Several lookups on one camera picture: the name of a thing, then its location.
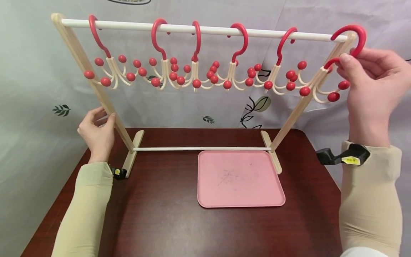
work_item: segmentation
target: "wooden base foot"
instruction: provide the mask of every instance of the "wooden base foot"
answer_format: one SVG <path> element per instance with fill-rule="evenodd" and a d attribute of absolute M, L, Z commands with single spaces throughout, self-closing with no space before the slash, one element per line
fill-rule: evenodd
<path fill-rule="evenodd" d="M 144 130 L 139 130 L 133 139 L 134 147 L 140 147 L 141 140 L 143 139 Z M 136 159 L 137 152 L 128 153 L 126 160 L 124 161 L 123 169 L 127 170 L 126 178 L 130 176 L 131 169 Z"/>
<path fill-rule="evenodd" d="M 266 131 L 261 131 L 261 136 L 263 137 L 264 145 L 266 147 L 270 147 L 271 139 L 270 139 L 270 136 L 268 135 L 268 133 Z M 267 152 L 271 156 L 271 160 L 272 160 L 272 163 L 274 164 L 274 168 L 277 171 L 277 174 L 281 174 L 282 168 L 281 168 L 280 162 L 278 160 L 277 154 L 275 153 L 275 151 L 274 152 L 267 151 Z"/>

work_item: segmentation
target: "white rod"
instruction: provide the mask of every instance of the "white rod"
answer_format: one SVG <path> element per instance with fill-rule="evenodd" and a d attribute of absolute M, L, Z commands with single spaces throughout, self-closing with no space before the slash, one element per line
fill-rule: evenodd
<path fill-rule="evenodd" d="M 89 28 L 87 20 L 62 19 L 61 22 L 65 27 L 71 28 Z M 152 23 L 137 23 L 137 22 L 120 22 L 120 21 L 96 21 L 96 28 L 101 29 L 117 29 L 117 30 L 141 30 L 151 31 Z M 201 26 L 202 34 L 209 35 L 230 35 L 242 36 L 241 32 L 236 28 L 221 28 L 221 27 L 206 27 Z M 157 28 L 161 32 L 180 32 L 180 33 L 195 33 L 196 29 L 191 25 L 172 25 L 162 24 Z M 268 37 L 268 38 L 282 38 L 285 31 L 278 30 L 255 30 L 247 29 L 249 37 Z M 330 34 L 293 32 L 288 39 L 296 40 L 313 40 L 313 41 L 328 41 L 330 42 Z M 340 35 L 332 42 L 343 43 L 347 41 L 347 36 Z"/>
<path fill-rule="evenodd" d="M 270 147 L 229 147 L 229 146 L 200 146 L 200 147 L 136 147 L 134 152 L 140 151 L 203 151 L 203 150 L 247 150 L 247 151 L 270 151 Z"/>

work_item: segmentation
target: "plastic tray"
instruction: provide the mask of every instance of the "plastic tray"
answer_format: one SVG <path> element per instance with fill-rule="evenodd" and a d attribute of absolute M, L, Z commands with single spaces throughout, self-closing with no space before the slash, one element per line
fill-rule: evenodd
<path fill-rule="evenodd" d="M 265 151 L 202 151 L 197 200 L 204 208 L 281 206 L 284 191 Z"/>

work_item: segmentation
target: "dark wooden tabletop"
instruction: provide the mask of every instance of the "dark wooden tabletop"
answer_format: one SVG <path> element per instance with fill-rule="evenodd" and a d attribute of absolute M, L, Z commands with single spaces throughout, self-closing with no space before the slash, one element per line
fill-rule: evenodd
<path fill-rule="evenodd" d="M 127 129 L 133 138 L 139 129 Z M 144 129 L 141 147 L 264 147 L 260 130 Z M 265 130 L 271 139 L 278 130 Z M 119 136 L 110 156 L 121 167 Z M 197 202 L 199 151 L 137 153 L 129 179 L 115 181 L 100 256 L 339 256 L 340 191 L 305 134 L 291 130 L 277 150 L 281 207 L 205 209 Z M 22 256 L 50 256 L 85 153 Z"/>

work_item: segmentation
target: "red ball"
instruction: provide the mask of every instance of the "red ball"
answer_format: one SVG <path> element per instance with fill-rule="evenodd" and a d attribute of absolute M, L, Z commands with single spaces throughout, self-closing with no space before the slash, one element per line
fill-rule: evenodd
<path fill-rule="evenodd" d="M 252 78 L 247 78 L 245 80 L 245 85 L 246 86 L 252 86 L 254 84 L 254 80 Z"/>
<path fill-rule="evenodd" d="M 148 63 L 150 63 L 151 66 L 156 66 L 157 65 L 157 60 L 154 58 L 150 58 L 148 60 Z"/>
<path fill-rule="evenodd" d="M 103 85 L 103 86 L 110 86 L 111 85 L 111 80 L 109 79 L 109 78 L 107 78 L 107 77 L 102 77 L 101 79 L 100 79 L 100 83 Z"/>
<path fill-rule="evenodd" d="M 103 59 L 101 59 L 101 58 L 95 58 L 94 59 L 94 63 L 97 65 L 97 66 L 103 66 L 104 65 L 104 61 L 103 61 Z"/>
<path fill-rule="evenodd" d="M 160 79 L 159 78 L 152 78 L 151 79 L 151 85 L 158 87 L 160 85 Z"/>
<path fill-rule="evenodd" d="M 328 99 L 330 102 L 338 101 L 338 99 L 339 99 L 339 93 L 337 93 L 337 92 L 329 93 L 328 96 L 327 96 L 327 99 Z"/>
<path fill-rule="evenodd" d="M 311 89 L 309 87 L 303 87 L 300 89 L 301 96 L 308 96 L 310 92 L 311 92 Z"/>
<path fill-rule="evenodd" d="M 183 77 L 183 76 L 179 76 L 178 78 L 177 78 L 177 84 L 178 85 L 182 85 L 182 84 L 184 84 L 185 83 L 185 78 Z"/>
<path fill-rule="evenodd" d="M 220 68 L 220 63 L 215 61 L 212 63 L 213 66 L 215 66 L 217 69 Z"/>
<path fill-rule="evenodd" d="M 190 65 L 184 65 L 183 70 L 185 73 L 189 73 L 191 71 Z"/>
<path fill-rule="evenodd" d="M 225 89 L 230 89 L 231 88 L 231 81 L 229 81 L 229 80 L 224 81 L 223 87 Z"/>
<path fill-rule="evenodd" d="M 216 72 L 217 72 L 217 67 L 215 67 L 214 65 L 212 65 L 212 66 L 210 67 L 210 71 L 216 73 Z"/>
<path fill-rule="evenodd" d="M 295 75 L 290 79 L 290 81 L 291 81 L 291 82 L 296 82 L 297 79 L 298 79 L 298 76 L 297 76 L 297 74 L 295 74 Z"/>
<path fill-rule="evenodd" d="M 171 65 L 171 70 L 174 71 L 174 72 L 177 72 L 178 71 L 178 65 L 177 64 L 172 64 Z"/>
<path fill-rule="evenodd" d="M 350 83 L 347 80 L 343 80 L 340 83 L 338 83 L 338 88 L 341 90 L 346 90 L 350 87 Z"/>
<path fill-rule="evenodd" d="M 177 64 L 177 58 L 176 57 L 171 57 L 170 63 L 171 64 Z"/>
<path fill-rule="evenodd" d="M 288 82 L 285 88 L 288 91 L 293 91 L 296 88 L 296 84 L 294 82 Z"/>
<path fill-rule="evenodd" d="M 193 87 L 194 88 L 200 88 L 201 87 L 201 81 L 198 79 L 193 80 Z"/>
<path fill-rule="evenodd" d="M 259 72 L 261 70 L 261 64 L 257 63 L 256 65 L 254 65 L 254 70 Z"/>
<path fill-rule="evenodd" d="M 214 76 L 214 72 L 208 71 L 207 72 L 207 78 L 210 79 L 212 76 Z"/>
<path fill-rule="evenodd" d="M 264 82 L 264 88 L 267 90 L 272 89 L 272 82 L 271 81 Z"/>
<path fill-rule="evenodd" d="M 133 61 L 133 65 L 134 65 L 134 67 L 136 67 L 136 68 L 140 68 L 140 67 L 141 67 L 141 62 L 140 62 L 139 60 L 134 60 L 134 61 Z"/>
<path fill-rule="evenodd" d="M 297 65 L 298 69 L 305 69 L 306 67 L 307 67 L 307 62 L 306 61 L 301 61 Z"/>
<path fill-rule="evenodd" d="M 217 76 L 211 76 L 211 78 L 210 78 L 210 82 L 212 83 L 212 84 L 216 84 L 217 82 L 218 82 L 218 77 Z"/>
<path fill-rule="evenodd" d="M 257 73 L 254 70 L 252 70 L 250 73 L 248 73 L 248 77 L 252 78 L 252 79 L 255 78 L 256 75 L 257 75 Z"/>
<path fill-rule="evenodd" d="M 127 58 L 124 55 L 120 54 L 118 56 L 118 61 L 121 62 L 121 63 L 125 63 L 125 62 L 127 62 Z"/>
<path fill-rule="evenodd" d="M 142 77 L 144 77 L 145 75 L 147 75 L 147 70 L 144 69 L 143 67 L 141 67 L 141 68 L 139 69 L 139 75 L 142 76 Z"/>
<path fill-rule="evenodd" d="M 134 80 L 136 79 L 136 75 L 134 75 L 134 73 L 132 73 L 132 72 L 129 72 L 129 73 L 127 73 L 127 75 L 126 75 L 126 78 L 127 78 L 129 81 L 134 81 Z"/>
<path fill-rule="evenodd" d="M 172 81 L 175 81 L 177 79 L 178 75 L 177 75 L 177 73 L 172 72 L 172 73 L 170 73 L 169 77 Z"/>
<path fill-rule="evenodd" d="M 86 70 L 86 71 L 84 72 L 84 76 L 85 76 L 87 79 L 93 79 L 93 78 L 94 78 L 94 72 L 89 71 L 89 70 Z"/>
<path fill-rule="evenodd" d="M 285 77 L 287 79 L 292 79 L 295 74 L 296 74 L 296 72 L 291 69 L 291 70 L 287 71 L 287 73 L 285 74 Z"/>

